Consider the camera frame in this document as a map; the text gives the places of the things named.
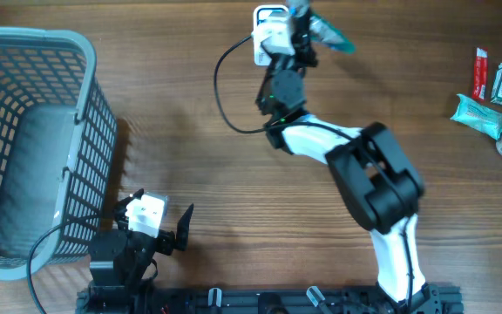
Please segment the green 3M gloves packet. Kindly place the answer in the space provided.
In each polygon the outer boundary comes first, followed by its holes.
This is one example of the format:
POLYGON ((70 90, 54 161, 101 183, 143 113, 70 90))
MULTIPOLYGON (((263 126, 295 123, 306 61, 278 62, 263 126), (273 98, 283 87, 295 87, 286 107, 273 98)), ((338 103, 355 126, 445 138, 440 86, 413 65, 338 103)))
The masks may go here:
POLYGON ((287 0, 286 5, 297 37, 316 41, 342 53, 356 51, 355 45, 340 30, 315 13, 310 0, 287 0))

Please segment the grey plastic basket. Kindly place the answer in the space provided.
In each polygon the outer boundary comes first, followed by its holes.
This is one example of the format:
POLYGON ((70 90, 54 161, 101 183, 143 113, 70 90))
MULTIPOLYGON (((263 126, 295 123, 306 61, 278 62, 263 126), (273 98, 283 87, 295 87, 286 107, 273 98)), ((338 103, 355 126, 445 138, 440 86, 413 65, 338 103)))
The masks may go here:
POLYGON ((74 31, 0 27, 0 280, 86 255, 118 124, 74 31))

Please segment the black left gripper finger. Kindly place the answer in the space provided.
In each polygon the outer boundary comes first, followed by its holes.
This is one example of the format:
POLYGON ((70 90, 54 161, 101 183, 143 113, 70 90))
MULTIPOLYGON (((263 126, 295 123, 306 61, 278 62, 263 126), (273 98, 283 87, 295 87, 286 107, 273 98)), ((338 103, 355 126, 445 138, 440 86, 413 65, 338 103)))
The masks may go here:
POLYGON ((127 196, 126 198, 118 201, 113 210, 113 218, 115 222, 126 222, 126 212, 127 212, 127 205, 137 199, 140 200, 141 196, 145 193, 145 190, 143 188, 137 190, 135 193, 127 196))
POLYGON ((183 216, 178 221, 175 248, 179 251, 185 251, 187 249, 192 215, 193 204, 187 208, 183 216))

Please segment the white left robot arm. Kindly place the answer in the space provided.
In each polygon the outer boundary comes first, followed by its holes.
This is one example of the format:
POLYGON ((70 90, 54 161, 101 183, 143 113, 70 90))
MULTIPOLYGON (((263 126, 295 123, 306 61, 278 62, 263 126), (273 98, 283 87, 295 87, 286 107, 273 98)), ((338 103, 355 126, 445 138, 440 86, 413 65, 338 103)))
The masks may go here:
POLYGON ((176 230, 160 227, 169 198, 139 189, 118 201, 114 208, 115 229, 98 232, 89 244, 92 281, 78 293, 77 313, 167 313, 165 305, 152 305, 153 281, 146 278, 154 255, 170 256, 188 246, 194 205, 178 220, 176 230))

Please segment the red coffee stick sachet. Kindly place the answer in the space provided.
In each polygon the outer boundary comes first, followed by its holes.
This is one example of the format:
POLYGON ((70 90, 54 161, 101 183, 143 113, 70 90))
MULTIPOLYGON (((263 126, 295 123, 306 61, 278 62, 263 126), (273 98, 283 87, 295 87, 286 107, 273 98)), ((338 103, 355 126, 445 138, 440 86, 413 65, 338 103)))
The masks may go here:
POLYGON ((478 47, 473 68, 474 80, 471 97, 476 101, 485 100, 485 89, 488 75, 488 51, 478 47))

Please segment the light green wipes pack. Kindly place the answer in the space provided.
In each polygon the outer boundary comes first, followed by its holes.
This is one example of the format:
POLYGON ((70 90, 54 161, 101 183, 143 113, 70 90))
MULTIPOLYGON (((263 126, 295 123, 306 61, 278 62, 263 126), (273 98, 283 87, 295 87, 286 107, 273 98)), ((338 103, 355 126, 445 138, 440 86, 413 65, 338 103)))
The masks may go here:
POLYGON ((458 107, 451 116, 451 120, 498 140, 502 134, 502 113, 482 106, 464 94, 459 93, 457 97, 459 99, 458 107))

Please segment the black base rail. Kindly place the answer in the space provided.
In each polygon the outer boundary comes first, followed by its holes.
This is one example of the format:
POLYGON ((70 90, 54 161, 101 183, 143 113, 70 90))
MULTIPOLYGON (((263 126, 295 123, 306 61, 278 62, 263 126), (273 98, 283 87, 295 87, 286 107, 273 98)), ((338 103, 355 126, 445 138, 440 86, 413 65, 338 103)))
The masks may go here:
POLYGON ((425 285, 408 307, 394 304, 376 286, 298 290, 209 290, 89 287, 78 293, 77 313, 424 313, 463 314, 460 288, 425 285))

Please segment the white barcode scanner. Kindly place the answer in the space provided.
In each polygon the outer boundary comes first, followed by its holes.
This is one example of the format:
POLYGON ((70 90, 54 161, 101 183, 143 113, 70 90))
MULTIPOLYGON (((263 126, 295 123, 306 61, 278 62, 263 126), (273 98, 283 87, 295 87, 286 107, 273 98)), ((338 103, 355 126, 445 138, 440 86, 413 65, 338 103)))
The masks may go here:
MULTIPOLYGON (((254 31, 258 26, 266 21, 266 19, 275 12, 288 12, 288 8, 283 4, 262 4, 257 6, 253 12, 254 31)), ((261 40, 255 35, 252 35, 254 43, 254 63, 258 66, 268 66, 271 58, 261 48, 261 40)))

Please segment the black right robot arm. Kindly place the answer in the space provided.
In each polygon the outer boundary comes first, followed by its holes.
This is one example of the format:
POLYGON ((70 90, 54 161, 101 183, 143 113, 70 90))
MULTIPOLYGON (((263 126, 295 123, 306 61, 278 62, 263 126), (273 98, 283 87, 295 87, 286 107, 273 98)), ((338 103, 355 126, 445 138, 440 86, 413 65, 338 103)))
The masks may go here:
POLYGON ((305 108, 305 71, 318 64, 312 44, 343 53, 356 47, 307 4, 261 9, 252 37, 256 63, 267 68, 256 104, 269 117, 271 145, 328 166, 349 213, 370 233, 378 287, 406 311, 425 284, 415 242, 421 177, 385 125, 336 126, 305 108))

